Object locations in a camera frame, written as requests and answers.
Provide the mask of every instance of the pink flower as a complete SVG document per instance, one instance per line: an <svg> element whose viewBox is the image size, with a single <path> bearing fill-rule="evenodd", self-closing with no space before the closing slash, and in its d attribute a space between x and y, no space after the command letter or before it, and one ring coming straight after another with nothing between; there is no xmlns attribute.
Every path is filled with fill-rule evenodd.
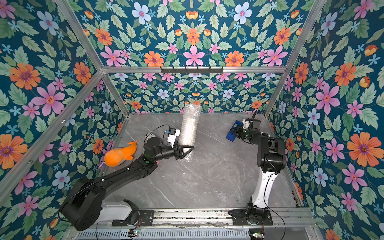
<svg viewBox="0 0 384 240"><path fill-rule="evenodd" d="M345 196L344 193L341 194L341 196L344 198L341 200L341 203L344 205L347 205L348 211L351 211L352 209L357 211L358 208L355 206L355 204L358 202L356 199L351 199L351 194L347 192L347 195Z"/></svg>
<svg viewBox="0 0 384 240"><path fill-rule="evenodd" d="M63 100L65 97L64 93L56 93L55 86L50 83L47 87L48 92L45 91L44 88L37 87L37 92L42 96L41 97L34 97L31 101L31 103L34 103L36 105L44 105L44 107L41 109L41 112L43 113L43 116L48 116L51 113L51 109L56 113L59 114L61 111L64 110L64 105L59 102L60 100Z"/></svg>
<svg viewBox="0 0 384 240"><path fill-rule="evenodd" d="M37 171L33 171L28 173L25 177L23 177L20 180L17 187L15 188L16 195L19 195L23 191L24 185L25 187L29 187L29 188L33 187L34 186L33 181L30 179L36 177L36 175L37 175Z"/></svg>
<svg viewBox="0 0 384 240"><path fill-rule="evenodd" d="M336 139L332 139L332 145L329 142L325 143L325 146L327 146L328 150L326 155L327 156L332 156L333 162L337 162L338 157L340 159L345 159L344 154L340 152L341 150L344 149L343 144L337 145Z"/></svg>
<svg viewBox="0 0 384 240"><path fill-rule="evenodd" d="M160 76L163 76L161 78L161 80L163 80L163 81L167 80L167 82L169 82L169 83L170 83L171 79L175 79L175 76L173 76L172 73L164 73L164 74L160 73Z"/></svg>
<svg viewBox="0 0 384 240"><path fill-rule="evenodd" d="M372 3L372 0L361 0L360 4L361 6L356 7L354 10L354 12L357 13L354 18L355 20L359 17L365 18L367 11L375 6L375 4Z"/></svg>
<svg viewBox="0 0 384 240"><path fill-rule="evenodd" d="M166 6L168 4L168 2L173 2L173 0L163 0L163 4Z"/></svg>
<svg viewBox="0 0 384 240"><path fill-rule="evenodd" d="M209 84L207 84L208 89L209 89L209 90L213 90L213 89L217 88L216 84L217 84L217 83L213 83L213 82L211 81Z"/></svg>
<svg viewBox="0 0 384 240"><path fill-rule="evenodd" d="M176 48L176 44L172 45L171 43L169 44L169 47L168 47L168 50L169 50L169 53L174 53L176 54L176 52L179 50L178 48Z"/></svg>
<svg viewBox="0 0 384 240"><path fill-rule="evenodd" d="M147 89L147 87L148 87L147 83L146 82L142 82L142 81L139 82L139 86L140 86L140 88L142 88L144 90Z"/></svg>
<svg viewBox="0 0 384 240"><path fill-rule="evenodd" d="M152 79L156 79L154 73L143 73L143 74L144 74L143 78L148 79L148 81L150 82L152 82Z"/></svg>
<svg viewBox="0 0 384 240"><path fill-rule="evenodd" d="M125 60L131 59L130 55L131 53L127 52L127 50L125 49L123 51L120 50L120 57L124 57Z"/></svg>
<svg viewBox="0 0 384 240"><path fill-rule="evenodd" d="M85 98L85 102L87 103L88 101L91 101L91 102L93 102L93 96L94 96L95 94L93 93L93 92L90 92L89 93L89 95Z"/></svg>
<svg viewBox="0 0 384 240"><path fill-rule="evenodd" d="M220 4L220 0L210 0L211 3L215 2L216 5Z"/></svg>
<svg viewBox="0 0 384 240"><path fill-rule="evenodd" d="M280 58L285 57L288 52L281 52L283 50L283 45L280 45L277 49L276 52L273 51L272 49L268 50L268 56L269 58L265 58L263 60L263 63L269 63L268 66L274 66L275 63L276 65L281 65L283 64L283 60Z"/></svg>
<svg viewBox="0 0 384 240"><path fill-rule="evenodd" d="M249 80L248 82L245 82L243 87L245 87L245 89L251 88L252 87L251 80Z"/></svg>
<svg viewBox="0 0 384 240"><path fill-rule="evenodd" d="M70 147L72 147L72 144L70 144L68 141L61 142L59 147L59 151L61 151L61 154L65 154L65 152L70 152Z"/></svg>
<svg viewBox="0 0 384 240"><path fill-rule="evenodd" d="M200 58L204 57L205 53L203 52L198 53L197 47L195 45L193 45L190 50L191 50L191 53L183 53L184 57L189 58L185 64L187 66L190 66L193 64L194 67L196 66L196 64L200 66L203 65L203 61Z"/></svg>
<svg viewBox="0 0 384 240"><path fill-rule="evenodd" d="M53 144L48 144L47 145L47 147L45 148L45 151L39 156L39 162L44 162L46 156L47 157L52 157L53 156L52 152L49 151L52 148L53 148Z"/></svg>
<svg viewBox="0 0 384 240"><path fill-rule="evenodd" d="M329 91L329 84L325 83L323 92L316 93L316 98L321 100L317 103L316 109L322 109L324 107L324 112L326 115L331 111L331 106L337 107L340 105L340 101L337 98L333 98L339 92L339 86L333 87L331 91Z"/></svg>
<svg viewBox="0 0 384 240"><path fill-rule="evenodd" d="M181 90L181 89L184 89L184 84L182 84L181 82L180 82L180 80L177 82L177 83L175 83L175 89L177 89L177 90Z"/></svg>
<svg viewBox="0 0 384 240"><path fill-rule="evenodd" d="M122 58L119 58L120 57L120 51L119 50L114 50L113 53L112 53L112 50L105 46L104 47L104 50L107 52L101 52L100 55L104 58L107 58L107 65L108 66L112 66L113 64L115 64L116 67L120 67L120 63L122 64L125 64L126 61Z"/></svg>
<svg viewBox="0 0 384 240"><path fill-rule="evenodd" d="M65 85L63 82L64 82L63 79L60 79L60 80L59 80L58 78L55 78L55 81L52 82L52 83L53 83L53 85L56 86L56 90L59 90L59 89L60 89L60 91L64 91L64 88L65 88L67 85Z"/></svg>
<svg viewBox="0 0 384 240"><path fill-rule="evenodd" d="M301 87L295 87L295 91L292 93L292 95L294 96L293 101L300 102L300 98L303 96L303 93L301 93Z"/></svg>
<svg viewBox="0 0 384 240"><path fill-rule="evenodd" d="M31 119L35 118L35 115L40 115L40 112L37 111L40 107L39 106L33 106L33 103L28 103L28 106L24 105L22 108L25 110L23 113L24 116L30 116Z"/></svg>
<svg viewBox="0 0 384 240"><path fill-rule="evenodd" d="M224 80L228 80L230 73L222 73L216 76L216 79L220 79L220 82L222 83Z"/></svg>
<svg viewBox="0 0 384 240"><path fill-rule="evenodd" d="M293 77L288 77L287 80L285 80L285 90L288 90L288 92L291 90L291 87L293 87Z"/></svg>
<svg viewBox="0 0 384 240"><path fill-rule="evenodd" d="M18 207L20 208L19 217L25 213L25 215L29 216L32 213L32 209L36 209L39 207L39 204L35 203L39 200L39 197L34 197L29 195L26 197L25 202L19 203Z"/></svg>
<svg viewBox="0 0 384 240"><path fill-rule="evenodd" d="M214 53L218 53L219 49L220 49L220 47L217 45L217 43L215 43L215 45L211 44L211 48L209 50L212 52L212 54L214 54Z"/></svg>
<svg viewBox="0 0 384 240"><path fill-rule="evenodd" d="M92 109L92 107L89 107L89 108L85 108L85 111L86 111L86 115L91 118L93 116L95 116L95 110Z"/></svg>
<svg viewBox="0 0 384 240"><path fill-rule="evenodd" d="M2 18L6 18L7 15L8 17L15 19L15 16L13 13L16 9L12 7L11 5L7 5L7 0L0 0L0 16Z"/></svg>
<svg viewBox="0 0 384 240"><path fill-rule="evenodd" d="M352 114L353 118L356 117L356 113L359 114L359 115L362 114L362 111L360 109L363 107L363 104L362 103L358 104L357 100L353 101L353 105L352 104L348 104L347 106L349 108L347 113L348 114Z"/></svg>
<svg viewBox="0 0 384 240"><path fill-rule="evenodd" d="M316 154L319 154L319 150L321 150L320 141L312 140L312 143L310 144L312 147L312 152L316 152Z"/></svg>
<svg viewBox="0 0 384 240"><path fill-rule="evenodd" d="M299 110L300 110L300 109L299 109L298 107L296 107L296 106L295 106L295 108L293 109L293 113L292 113L292 115L293 115L295 118L297 118L297 116L300 114L300 113L299 113Z"/></svg>
<svg viewBox="0 0 384 240"><path fill-rule="evenodd" d="M104 84L103 80L100 80L100 82L97 83L97 86L96 86L97 92L100 92L100 90L104 90L103 84Z"/></svg>
<svg viewBox="0 0 384 240"><path fill-rule="evenodd" d="M262 50L261 50L260 52L258 52L257 54L259 54L259 55L257 56L257 58L264 59L264 57L266 57L266 56L268 55L268 51L262 49Z"/></svg>
<svg viewBox="0 0 384 240"><path fill-rule="evenodd" d="M325 84L324 78L317 79L317 83L314 85L316 90L318 91L319 89L323 89L323 85Z"/></svg>
<svg viewBox="0 0 384 240"><path fill-rule="evenodd" d="M292 169L292 172L296 172L297 166L295 165L295 163L292 163L291 169Z"/></svg>
<svg viewBox="0 0 384 240"><path fill-rule="evenodd" d="M347 176L344 179L344 182L346 184L351 184L351 182L352 182L352 187L355 191L359 190L359 184L362 187L368 186L367 183L364 181L364 179L360 178L364 175L364 170L358 169L357 171L355 171L355 167L352 164L348 165L348 169L349 169L349 171L345 168L342 170L344 175Z"/></svg>
<svg viewBox="0 0 384 240"><path fill-rule="evenodd" d="M246 73L236 73L235 79L241 81L243 78L247 78Z"/></svg>

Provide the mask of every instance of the cable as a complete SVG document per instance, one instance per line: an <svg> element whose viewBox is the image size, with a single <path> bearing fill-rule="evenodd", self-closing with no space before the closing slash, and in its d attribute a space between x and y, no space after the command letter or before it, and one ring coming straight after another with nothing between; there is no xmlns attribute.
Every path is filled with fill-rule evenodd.
<svg viewBox="0 0 384 240"><path fill-rule="evenodd" d="M271 210L271 211L273 211L268 205L267 205L267 203L265 202L265 192L266 192L266 188L268 187L268 183L269 183L269 180L270 180L270 178L268 178L268 181L267 181L267 183L266 183L266 185L265 185L265 190L264 190L264 195L263 195L263 200L264 200L264 204ZM283 221L283 223L284 223L284 234L283 234L283 236L280 238L280 240L282 240L283 238L284 238L284 236L285 236L285 230L286 230L286 227L285 227L285 222L284 222L284 219L279 215L279 214L277 214L280 218L281 218L281 220Z"/></svg>

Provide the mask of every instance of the marble surface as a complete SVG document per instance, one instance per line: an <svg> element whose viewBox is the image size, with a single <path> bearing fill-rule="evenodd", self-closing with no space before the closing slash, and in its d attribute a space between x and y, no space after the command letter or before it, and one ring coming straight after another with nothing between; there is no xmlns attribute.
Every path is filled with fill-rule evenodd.
<svg viewBox="0 0 384 240"><path fill-rule="evenodd" d="M109 195L105 201L129 199L139 208L208 208L245 207L255 191L258 180L256 145L225 137L235 120L250 118L250 114L200 115L192 162L174 158L161 160L148 177L128 184ZM261 114L261 131L269 132L268 122ZM137 158L143 152L145 134L156 127L169 124L180 129L181 114L131 114L119 147L139 140ZM155 131L162 137L167 127ZM107 173L126 167L125 161ZM286 176L280 173L272 187L271 207L294 207L295 200Z"/></svg>

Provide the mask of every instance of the teal wallpaper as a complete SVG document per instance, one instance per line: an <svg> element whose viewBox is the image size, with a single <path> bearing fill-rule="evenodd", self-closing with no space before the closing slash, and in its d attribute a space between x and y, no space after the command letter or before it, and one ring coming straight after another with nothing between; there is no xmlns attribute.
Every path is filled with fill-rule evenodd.
<svg viewBox="0 0 384 240"><path fill-rule="evenodd" d="M270 116L327 240L384 238L383 6L328 1Z"/></svg>
<svg viewBox="0 0 384 240"><path fill-rule="evenodd" d="M0 1L0 179L93 73L55 3Z"/></svg>
<svg viewBox="0 0 384 240"><path fill-rule="evenodd" d="M69 225L58 219L60 205L78 179L103 168L123 121L100 83L2 204L0 239L60 240Z"/></svg>

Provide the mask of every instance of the bubble wrap roll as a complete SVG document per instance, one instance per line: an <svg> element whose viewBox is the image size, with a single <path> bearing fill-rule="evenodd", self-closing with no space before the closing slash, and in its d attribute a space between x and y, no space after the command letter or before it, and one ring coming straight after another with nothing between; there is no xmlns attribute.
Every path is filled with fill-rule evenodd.
<svg viewBox="0 0 384 240"><path fill-rule="evenodd" d="M181 126L179 144L194 146L196 138L197 123L199 121L202 107L195 104L187 104L184 108L183 123ZM191 162L193 152L190 152L185 158L181 159L184 162Z"/></svg>

